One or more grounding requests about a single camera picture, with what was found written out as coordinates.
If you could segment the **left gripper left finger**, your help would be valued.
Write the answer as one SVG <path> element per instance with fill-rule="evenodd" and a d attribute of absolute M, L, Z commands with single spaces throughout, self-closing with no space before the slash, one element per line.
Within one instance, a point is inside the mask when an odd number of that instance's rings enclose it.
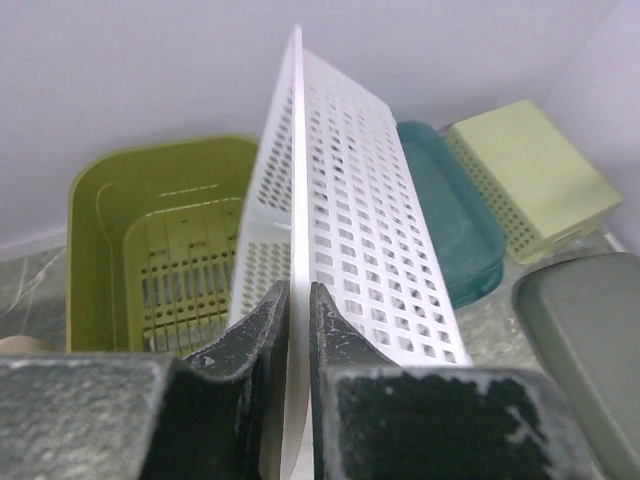
<path fill-rule="evenodd" d="M 289 285 L 273 284 L 222 337 L 178 358 L 1 358 L 5 479 L 276 479 Z"/>

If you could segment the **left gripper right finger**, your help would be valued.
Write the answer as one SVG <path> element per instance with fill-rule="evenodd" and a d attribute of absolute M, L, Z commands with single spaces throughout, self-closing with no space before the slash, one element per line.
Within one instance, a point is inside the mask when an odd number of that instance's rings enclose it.
<path fill-rule="evenodd" d="M 592 479 L 559 387 L 528 369 L 403 367 L 310 293 L 318 479 Z"/>

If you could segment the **large metal tray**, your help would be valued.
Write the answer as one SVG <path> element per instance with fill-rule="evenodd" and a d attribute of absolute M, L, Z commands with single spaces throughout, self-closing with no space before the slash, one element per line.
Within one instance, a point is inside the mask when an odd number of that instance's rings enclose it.
<path fill-rule="evenodd" d="M 601 472 L 638 478 L 638 257 L 615 252 L 546 266 L 516 282 L 512 304 Z"/>

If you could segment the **white perforated basket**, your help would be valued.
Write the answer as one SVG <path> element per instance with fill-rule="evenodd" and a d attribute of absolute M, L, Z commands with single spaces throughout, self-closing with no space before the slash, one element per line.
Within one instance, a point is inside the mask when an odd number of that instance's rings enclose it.
<path fill-rule="evenodd" d="M 289 478 L 310 395 L 310 293 L 403 366 L 470 362 L 388 105 L 289 38 L 242 211 L 228 320 L 290 285 L 283 430 L 263 477 Z"/>

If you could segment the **blue translucent plastic container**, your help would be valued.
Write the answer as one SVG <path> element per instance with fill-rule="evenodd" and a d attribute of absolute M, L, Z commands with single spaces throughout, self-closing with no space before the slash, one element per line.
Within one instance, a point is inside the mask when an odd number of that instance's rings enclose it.
<path fill-rule="evenodd" d="M 408 121 L 397 132 L 451 304 L 469 305 L 503 278 L 503 228 L 436 130 Z"/>

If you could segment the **pale green perforated box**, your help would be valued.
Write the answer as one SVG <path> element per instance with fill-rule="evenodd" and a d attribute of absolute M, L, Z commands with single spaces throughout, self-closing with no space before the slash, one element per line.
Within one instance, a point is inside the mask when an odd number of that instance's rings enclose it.
<path fill-rule="evenodd" d="M 523 265 L 596 231 L 623 200 L 530 100 L 456 122 L 445 141 Z"/>

